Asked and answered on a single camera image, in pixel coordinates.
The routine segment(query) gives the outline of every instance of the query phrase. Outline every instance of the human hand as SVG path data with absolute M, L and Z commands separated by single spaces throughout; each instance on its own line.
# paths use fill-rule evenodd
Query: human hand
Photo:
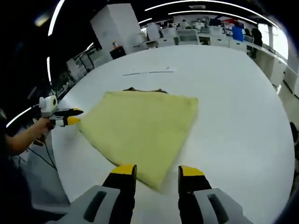
M 40 118 L 35 124 L 35 130 L 42 134 L 52 130 L 55 126 L 48 118 Z

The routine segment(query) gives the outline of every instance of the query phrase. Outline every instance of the round table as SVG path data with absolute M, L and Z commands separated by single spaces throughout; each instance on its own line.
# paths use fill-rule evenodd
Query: round table
M 199 99 L 198 117 L 160 192 L 137 181 L 132 223 L 180 223 L 179 165 L 202 170 L 211 186 L 236 200 L 255 224 L 273 222 L 292 187 L 292 133 L 274 88 L 246 54 L 200 45 L 140 51 L 92 70 L 59 106 L 88 113 L 106 91 L 129 87 Z M 114 168 L 77 126 L 52 130 L 52 145 L 71 202 L 101 185 Z

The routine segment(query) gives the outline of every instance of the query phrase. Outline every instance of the yellow towel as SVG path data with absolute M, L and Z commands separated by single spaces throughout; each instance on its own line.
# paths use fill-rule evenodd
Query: yellow towel
M 118 165 L 136 164 L 137 178 L 159 190 L 197 108 L 197 98 L 159 92 L 106 92 L 82 118 L 80 130 L 108 160 Z

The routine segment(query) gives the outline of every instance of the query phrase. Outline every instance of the ceiling light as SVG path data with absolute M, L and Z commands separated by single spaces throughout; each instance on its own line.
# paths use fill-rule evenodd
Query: ceiling light
M 50 57 L 47 57 L 47 71 L 48 71 L 48 78 L 49 78 L 49 82 L 51 83 L 51 74 L 50 74 Z
M 143 22 L 146 22 L 146 21 L 149 21 L 149 20 L 152 20 L 152 19 L 153 19 L 153 18 L 149 18 L 149 19 L 143 20 L 143 21 L 139 22 L 138 24 L 143 23 Z
M 34 24 L 38 27 L 41 27 L 46 21 L 48 21 L 48 19 L 49 16 L 47 14 L 43 14 L 34 21 Z
M 232 3 L 229 3 L 229 2 L 216 1 L 216 0 L 181 0 L 181 1 L 173 1 L 173 2 L 168 2 L 168 3 L 165 3 L 165 4 L 161 4 L 161 5 L 158 5 L 158 6 L 154 6 L 154 7 L 151 7 L 151 8 L 147 8 L 147 9 L 145 9 L 145 11 L 149 11 L 149 10 L 154 9 L 154 8 L 158 8 L 158 7 L 162 7 L 162 6 L 167 6 L 167 5 L 171 5 L 171 4 L 182 3 L 182 2 L 194 2 L 194 1 L 220 3 L 220 4 L 224 4 L 224 5 L 229 5 L 229 6 L 234 6 L 234 7 L 237 7 L 237 8 L 241 8 L 241 9 L 244 9 L 244 10 L 246 10 L 248 12 L 251 12 L 251 13 L 253 13 L 255 15 L 258 15 L 259 17 L 261 17 L 264 20 L 266 20 L 269 23 L 271 23 L 273 26 L 278 27 L 274 22 L 272 22 L 268 18 L 264 17 L 263 15 L 255 12 L 255 11 L 252 11 L 251 9 L 248 9 L 248 8 L 245 8 L 245 7 L 242 7 L 242 6 L 239 6 L 239 5 L 235 5 L 235 4 L 232 4 Z
M 9 123 L 6 125 L 6 127 L 10 126 L 15 120 L 17 120 L 20 116 L 22 116 L 24 113 L 26 113 L 27 111 L 31 110 L 32 107 L 24 110 L 22 113 L 20 113 L 19 115 L 17 115 L 14 119 L 12 119 L 11 121 L 9 121 Z
M 93 45 L 93 42 L 86 48 L 86 50 L 90 49 Z
M 55 21 L 57 19 L 57 16 L 58 16 L 58 13 L 61 9 L 61 6 L 63 5 L 65 0 L 60 0 L 60 2 L 58 2 L 55 10 L 54 10 L 54 13 L 53 13 L 53 16 L 52 16 L 52 19 L 51 19 L 51 23 L 50 23 L 50 27 L 49 27 L 49 31 L 48 31 L 48 36 L 50 36 L 53 32 L 53 28 L 54 28 L 54 25 L 55 25 Z
M 218 12 L 218 11 L 209 11 L 209 10 L 189 10 L 189 11 L 181 11 L 181 12 L 175 12 L 175 13 L 168 13 L 168 15 L 179 14 L 179 13 L 219 13 L 219 14 L 224 14 L 224 15 L 230 15 L 230 16 L 238 17 L 238 18 L 240 18 L 242 20 L 247 20 L 249 22 L 257 24 L 257 22 L 254 22 L 254 21 L 252 21 L 250 19 L 241 17 L 239 15 L 234 15 L 234 14 L 231 14 L 231 13 Z

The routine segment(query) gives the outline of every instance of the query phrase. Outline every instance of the person's arm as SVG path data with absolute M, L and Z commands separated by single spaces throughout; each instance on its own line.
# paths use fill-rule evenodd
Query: person's arm
M 53 125 L 49 119 L 41 118 L 28 129 L 14 137 L 6 135 L 8 153 L 10 155 L 23 153 L 36 138 L 41 137 L 43 133 L 47 133 L 52 128 Z

